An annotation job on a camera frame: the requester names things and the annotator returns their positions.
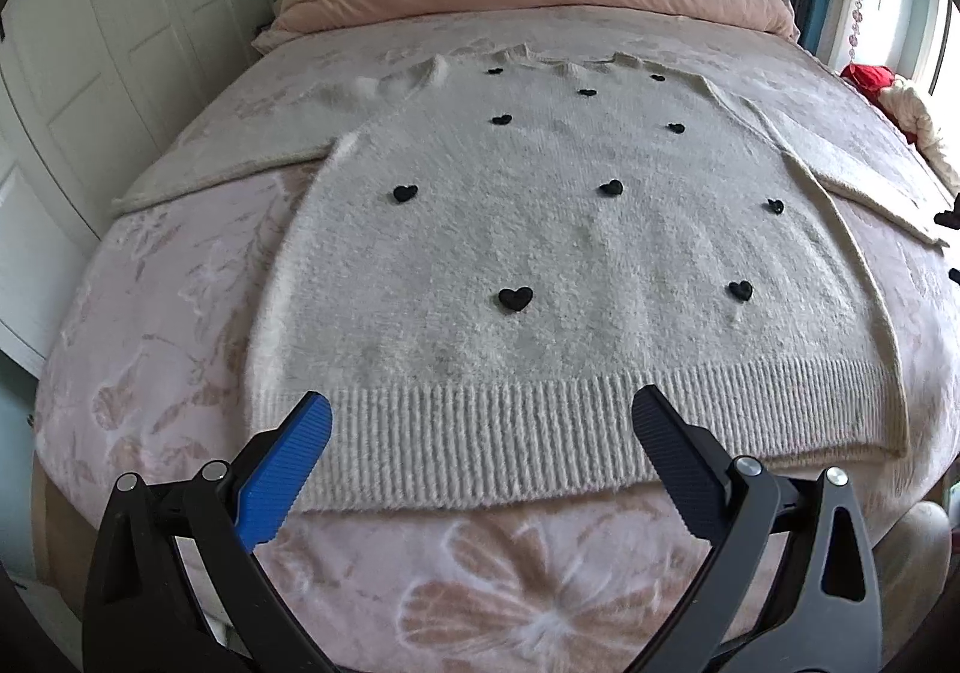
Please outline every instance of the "red clothing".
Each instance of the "red clothing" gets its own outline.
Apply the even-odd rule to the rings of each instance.
[[[846,77],[847,80],[851,80],[856,86],[856,89],[870,100],[870,104],[878,107],[880,111],[890,119],[890,123],[899,128],[899,124],[896,123],[896,118],[887,112],[882,104],[880,104],[880,91],[894,85],[896,75],[894,75],[889,68],[885,66],[849,64],[843,72],[840,73],[840,77]],[[904,131],[904,136],[908,144],[917,144],[917,135]]]

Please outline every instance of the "ribbed hem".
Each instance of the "ribbed hem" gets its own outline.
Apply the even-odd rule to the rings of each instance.
[[[769,467],[904,456],[904,390],[870,363],[779,359],[592,378],[325,390],[333,437],[296,510],[470,509],[656,479],[630,423],[655,383],[731,454]],[[305,390],[251,397],[251,432]]]

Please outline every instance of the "pink floral bedspread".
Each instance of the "pink floral bedspread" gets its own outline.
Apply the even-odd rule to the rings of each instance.
[[[573,58],[614,51],[699,71],[776,107],[874,165],[931,214],[949,203],[899,133],[853,90],[769,34],[632,10],[445,15],[304,37],[254,66],[184,139],[269,125],[320,79],[379,76],[432,53],[520,42]],[[44,371],[37,451],[98,523],[117,475],[191,476],[242,446],[248,331],[296,201],[301,164],[118,220],[83,277]],[[960,266],[863,208],[841,203],[899,341],[910,456],[846,465],[874,541],[923,497],[960,448]],[[454,512],[290,515],[257,556],[304,627],[340,665],[374,673],[614,673],[648,641],[702,561],[659,486]],[[734,631],[757,615],[772,546]],[[223,615],[196,553],[200,598]]]

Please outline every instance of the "white wardrobe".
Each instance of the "white wardrobe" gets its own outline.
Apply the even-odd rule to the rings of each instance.
[[[274,0],[0,10],[0,350],[37,374],[109,203],[256,59]]]

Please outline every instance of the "black heart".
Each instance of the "black heart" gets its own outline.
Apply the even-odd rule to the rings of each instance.
[[[750,285],[749,280],[741,280],[739,283],[728,283],[727,288],[730,293],[741,302],[749,302],[750,297],[754,295],[754,287]]]
[[[600,186],[600,190],[608,197],[619,197],[623,193],[623,183],[620,181],[610,181]]]
[[[403,203],[409,202],[412,198],[416,197],[416,192],[418,191],[419,188],[416,186],[397,186],[394,189],[394,199],[403,205]]]
[[[503,289],[496,296],[496,299],[499,299],[500,304],[508,310],[520,313],[523,308],[530,304],[531,299],[534,299],[534,292],[533,289],[527,286],[517,289],[517,291],[513,289]]]
[[[960,229],[960,215],[947,210],[943,213],[937,213],[933,217],[933,223],[940,227],[947,227],[947,229]]]

